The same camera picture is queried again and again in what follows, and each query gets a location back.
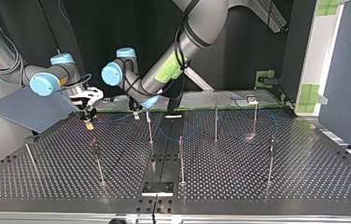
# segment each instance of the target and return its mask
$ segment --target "metal plate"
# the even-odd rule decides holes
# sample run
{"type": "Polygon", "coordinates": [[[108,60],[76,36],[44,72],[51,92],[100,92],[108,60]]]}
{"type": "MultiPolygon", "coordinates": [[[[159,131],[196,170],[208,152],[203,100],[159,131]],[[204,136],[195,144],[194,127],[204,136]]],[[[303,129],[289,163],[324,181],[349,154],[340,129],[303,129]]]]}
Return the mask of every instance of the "metal plate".
{"type": "Polygon", "coordinates": [[[144,118],[99,115],[102,122],[91,133],[70,119],[33,147],[38,172],[24,151],[0,163],[0,211],[351,216],[351,155],[283,109],[260,110],[256,136],[248,139],[253,115],[219,111],[215,144],[214,111],[165,119],[163,133],[173,139],[167,141],[159,132],[163,114],[152,114],[154,148],[144,118]],[[273,134],[278,149],[268,185],[273,134]],[[179,135],[185,141],[185,187],[177,183],[179,160],[172,160],[179,135]],[[91,156],[93,137],[104,150],[105,187],[91,156]],[[146,181],[175,182],[174,196],[142,198],[146,181]]]}
{"type": "MultiPolygon", "coordinates": [[[[161,117],[162,114],[151,115],[154,133],[158,130],[161,117]]],[[[73,203],[70,208],[65,208],[67,211],[81,202],[81,207],[98,202],[98,206],[103,206],[99,211],[128,211],[118,203],[127,203],[127,206],[135,203],[150,157],[145,114],[141,120],[125,114],[99,114],[98,119],[94,131],[89,132],[85,124],[74,117],[33,146],[36,168],[27,153],[15,156],[16,159],[9,163],[5,160],[7,165],[0,170],[0,201],[17,201],[18,204],[34,201],[38,207],[40,204],[50,204],[41,201],[73,203]],[[102,149],[105,186],[101,184],[91,153],[90,142],[94,137],[98,138],[99,148],[102,149]]],[[[34,206],[22,209],[36,210],[34,206]]]]}
{"type": "Polygon", "coordinates": [[[327,143],[309,122],[284,110],[185,114],[186,187],[178,187],[176,213],[345,215],[351,214],[351,157],[327,143]],[[268,183],[275,134],[278,150],[268,183]]]}

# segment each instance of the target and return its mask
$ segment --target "green tape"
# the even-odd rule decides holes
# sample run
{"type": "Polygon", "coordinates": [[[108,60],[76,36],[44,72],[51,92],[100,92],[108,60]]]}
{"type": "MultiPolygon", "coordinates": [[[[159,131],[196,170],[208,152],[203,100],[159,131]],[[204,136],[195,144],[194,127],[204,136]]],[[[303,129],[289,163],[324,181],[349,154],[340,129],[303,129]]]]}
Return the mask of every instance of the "green tape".
{"type": "Polygon", "coordinates": [[[301,95],[299,98],[298,112],[299,113],[314,113],[316,104],[318,103],[319,85],[303,84],[301,95]]]}
{"type": "Polygon", "coordinates": [[[255,77],[255,87],[257,88],[272,88],[273,85],[265,85],[259,82],[260,77],[274,77],[274,70],[269,71],[258,71],[255,77]]]}
{"type": "Polygon", "coordinates": [[[336,15],[340,3],[340,0],[320,0],[316,15],[318,17],[336,15]]]}
{"type": "Polygon", "coordinates": [[[182,74],[182,70],[176,60],[176,55],[173,53],[161,66],[161,70],[155,76],[155,79],[161,83],[167,83],[170,79],[176,79],[182,74]]]}

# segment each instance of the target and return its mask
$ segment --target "cable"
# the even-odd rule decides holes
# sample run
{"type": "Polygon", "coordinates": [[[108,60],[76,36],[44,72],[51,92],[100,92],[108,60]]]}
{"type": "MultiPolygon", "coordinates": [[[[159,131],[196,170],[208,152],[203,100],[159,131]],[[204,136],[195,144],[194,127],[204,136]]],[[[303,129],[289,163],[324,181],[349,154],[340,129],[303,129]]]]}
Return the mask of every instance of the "cable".
{"type": "Polygon", "coordinates": [[[97,122],[98,123],[112,123],[112,122],[118,122],[118,121],[121,121],[121,120],[124,120],[124,119],[127,119],[129,117],[133,116],[133,114],[131,115],[126,115],[122,118],[119,118],[119,119],[101,119],[101,120],[98,120],[97,122]]]}
{"type": "Polygon", "coordinates": [[[281,84],[280,78],[277,78],[278,84],[280,86],[281,91],[286,95],[286,97],[288,98],[289,102],[291,103],[291,105],[295,108],[294,103],[292,102],[292,99],[288,96],[288,94],[286,93],[286,91],[284,90],[283,84],[281,84]]]}
{"type": "MultiPolygon", "coordinates": [[[[193,128],[192,132],[191,132],[190,134],[188,134],[187,136],[184,136],[184,137],[183,137],[184,141],[188,141],[189,139],[191,139],[191,137],[193,137],[193,136],[198,132],[198,130],[201,128],[201,125],[202,125],[202,121],[201,121],[201,119],[199,119],[199,124],[198,124],[196,127],[193,128]]],[[[166,139],[168,139],[168,140],[170,140],[170,141],[173,141],[173,142],[178,142],[178,141],[179,141],[179,139],[175,139],[175,138],[172,138],[172,137],[170,137],[169,135],[167,135],[167,134],[163,131],[163,129],[161,128],[161,126],[160,126],[160,128],[159,128],[159,133],[161,133],[161,135],[163,135],[166,139]]]]}
{"type": "MultiPolygon", "coordinates": [[[[141,88],[141,90],[144,91],[144,92],[141,92],[140,90],[138,90],[138,89],[134,86],[134,84],[135,84],[137,81],[142,80],[142,79],[141,79],[140,77],[138,77],[137,79],[134,80],[133,83],[131,83],[130,80],[127,78],[127,75],[126,75],[126,69],[127,69],[127,68],[126,68],[126,63],[129,63],[129,64],[131,65],[131,67],[134,67],[133,61],[130,60],[130,59],[121,60],[121,61],[123,62],[122,73],[125,74],[125,81],[126,81],[127,84],[129,85],[129,88],[128,88],[127,90],[125,90],[125,82],[123,82],[123,84],[122,84],[122,88],[125,90],[126,95],[128,95],[129,90],[134,90],[134,91],[138,92],[138,93],[141,94],[141,95],[145,95],[145,96],[149,96],[149,97],[161,95],[160,93],[153,94],[153,93],[150,93],[150,92],[146,91],[146,90],[144,89],[144,87],[143,87],[142,81],[140,81],[140,88],[141,88]]],[[[170,83],[170,85],[169,85],[165,90],[163,90],[162,92],[168,91],[168,90],[172,87],[173,83],[174,83],[174,81],[172,80],[172,82],[170,83]]]]}
{"type": "Polygon", "coordinates": [[[60,13],[62,14],[63,18],[64,18],[66,21],[68,21],[68,23],[71,23],[71,21],[65,17],[65,15],[64,15],[64,13],[63,13],[63,10],[62,10],[62,5],[61,5],[60,1],[62,1],[62,0],[59,0],[59,11],[60,11],[60,13]]]}
{"type": "MultiPolygon", "coordinates": [[[[271,24],[271,14],[272,14],[272,11],[273,11],[273,7],[274,7],[274,0],[271,0],[271,3],[269,5],[269,12],[268,12],[268,48],[269,48],[269,56],[270,56],[270,59],[271,59],[271,65],[272,67],[274,67],[274,59],[273,59],[273,55],[272,55],[272,45],[271,45],[271,27],[270,27],[270,24],[271,24]]],[[[289,99],[289,102],[292,104],[292,106],[295,108],[295,105],[294,103],[292,103],[292,99],[288,96],[288,94],[286,93],[286,91],[284,90],[284,87],[283,87],[283,84],[281,83],[280,81],[280,78],[277,77],[276,78],[277,81],[278,81],[278,84],[280,86],[280,89],[281,91],[286,95],[286,97],[289,99]]]]}

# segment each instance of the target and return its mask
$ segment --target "blue wire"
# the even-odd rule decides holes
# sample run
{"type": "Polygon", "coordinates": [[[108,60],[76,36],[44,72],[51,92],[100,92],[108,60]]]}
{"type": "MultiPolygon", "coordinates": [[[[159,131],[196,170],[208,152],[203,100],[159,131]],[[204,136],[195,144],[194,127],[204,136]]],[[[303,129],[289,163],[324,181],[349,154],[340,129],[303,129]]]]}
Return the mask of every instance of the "blue wire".
{"type": "MultiPolygon", "coordinates": [[[[191,137],[193,137],[193,135],[195,135],[195,134],[197,133],[198,129],[201,127],[201,124],[202,124],[202,123],[199,122],[199,124],[198,124],[196,127],[193,128],[192,133],[191,133],[190,135],[188,135],[188,136],[186,136],[186,137],[183,138],[184,141],[188,141],[189,139],[191,139],[191,137]]],[[[173,142],[179,142],[179,139],[175,139],[175,138],[170,137],[169,135],[167,135],[167,134],[163,131],[163,129],[162,129],[161,127],[159,128],[159,132],[161,133],[161,135],[163,135],[163,136],[164,136],[165,138],[167,138],[168,140],[173,141],[173,142]]]]}
{"type": "Polygon", "coordinates": [[[121,121],[123,119],[127,119],[128,117],[130,116],[133,116],[133,115],[126,115],[122,118],[119,118],[119,119],[101,119],[101,120],[98,120],[97,122],[99,123],[112,123],[112,122],[118,122],[118,121],[121,121]]]}

